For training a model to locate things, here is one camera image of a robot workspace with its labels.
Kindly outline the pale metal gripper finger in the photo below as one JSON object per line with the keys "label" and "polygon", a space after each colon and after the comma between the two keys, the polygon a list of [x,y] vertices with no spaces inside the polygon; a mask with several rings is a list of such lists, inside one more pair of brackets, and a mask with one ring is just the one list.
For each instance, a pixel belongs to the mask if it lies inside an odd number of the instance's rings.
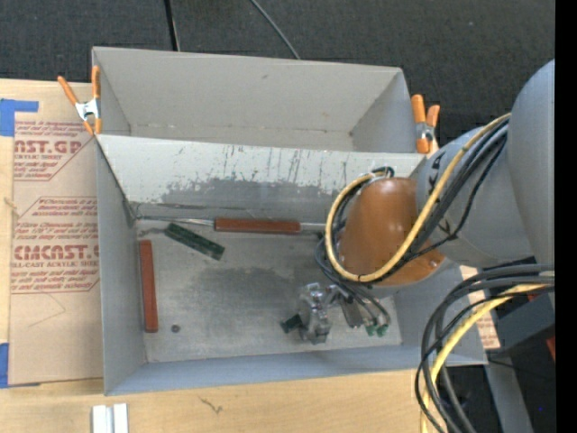
{"label": "pale metal gripper finger", "polygon": [[298,333],[302,339],[312,339],[316,334],[314,326],[311,324],[311,308],[307,304],[301,303],[298,308],[298,316],[301,324]]}
{"label": "pale metal gripper finger", "polygon": [[314,344],[323,344],[330,333],[331,321],[323,305],[314,308]]}

